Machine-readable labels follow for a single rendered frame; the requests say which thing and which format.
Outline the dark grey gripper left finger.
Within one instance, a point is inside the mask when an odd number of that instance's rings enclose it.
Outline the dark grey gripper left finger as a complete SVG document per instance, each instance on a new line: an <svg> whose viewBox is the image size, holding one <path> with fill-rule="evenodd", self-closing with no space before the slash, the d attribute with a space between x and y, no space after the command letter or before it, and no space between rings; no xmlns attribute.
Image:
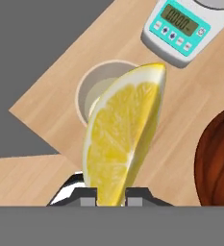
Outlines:
<svg viewBox="0 0 224 246"><path fill-rule="evenodd" d="M66 206L95 207L97 189L93 187L75 188L71 196L64 201Z"/></svg>

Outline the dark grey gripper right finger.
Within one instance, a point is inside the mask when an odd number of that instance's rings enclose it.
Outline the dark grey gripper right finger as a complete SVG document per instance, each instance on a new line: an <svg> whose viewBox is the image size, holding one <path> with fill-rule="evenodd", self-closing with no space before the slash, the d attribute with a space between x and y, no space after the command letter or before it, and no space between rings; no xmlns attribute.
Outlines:
<svg viewBox="0 0 224 246"><path fill-rule="evenodd" d="M171 207L171 204L155 197L148 187L128 187L125 191L126 207Z"/></svg>

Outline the yellow lemon wedge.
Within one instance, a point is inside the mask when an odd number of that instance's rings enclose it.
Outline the yellow lemon wedge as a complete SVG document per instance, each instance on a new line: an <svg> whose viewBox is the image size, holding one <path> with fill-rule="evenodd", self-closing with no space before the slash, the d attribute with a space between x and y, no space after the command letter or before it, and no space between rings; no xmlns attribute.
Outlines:
<svg viewBox="0 0 224 246"><path fill-rule="evenodd" d="M90 114L83 173L99 207L124 203L157 130L165 81L164 64L138 66L115 79Z"/></svg>

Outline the dark brown wooden bowl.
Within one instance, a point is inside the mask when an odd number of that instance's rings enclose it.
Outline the dark brown wooden bowl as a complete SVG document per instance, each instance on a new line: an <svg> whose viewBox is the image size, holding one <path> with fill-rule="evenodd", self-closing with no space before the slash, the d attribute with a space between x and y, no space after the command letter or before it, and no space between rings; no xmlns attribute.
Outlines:
<svg viewBox="0 0 224 246"><path fill-rule="evenodd" d="M194 181L202 206L224 206L224 111L201 134L194 157Z"/></svg>

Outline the shiny black and white object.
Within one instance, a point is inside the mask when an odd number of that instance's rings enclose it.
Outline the shiny black and white object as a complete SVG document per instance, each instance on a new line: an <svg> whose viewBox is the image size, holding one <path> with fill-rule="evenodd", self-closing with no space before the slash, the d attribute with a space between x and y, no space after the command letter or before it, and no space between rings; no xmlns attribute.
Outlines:
<svg viewBox="0 0 224 246"><path fill-rule="evenodd" d="M48 203L48 206L53 206L58 202L63 201L71 196L75 188L84 187L84 177L83 172L75 172L71 175L63 185L58 189L57 193L51 198Z"/></svg>

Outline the white kitchen scale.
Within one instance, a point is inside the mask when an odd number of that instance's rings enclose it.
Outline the white kitchen scale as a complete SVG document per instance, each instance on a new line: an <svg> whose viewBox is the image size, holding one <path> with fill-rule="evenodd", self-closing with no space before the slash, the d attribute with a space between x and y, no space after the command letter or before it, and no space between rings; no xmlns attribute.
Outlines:
<svg viewBox="0 0 224 246"><path fill-rule="evenodd" d="M185 68L224 29L224 0L157 0L141 41L158 57Z"/></svg>

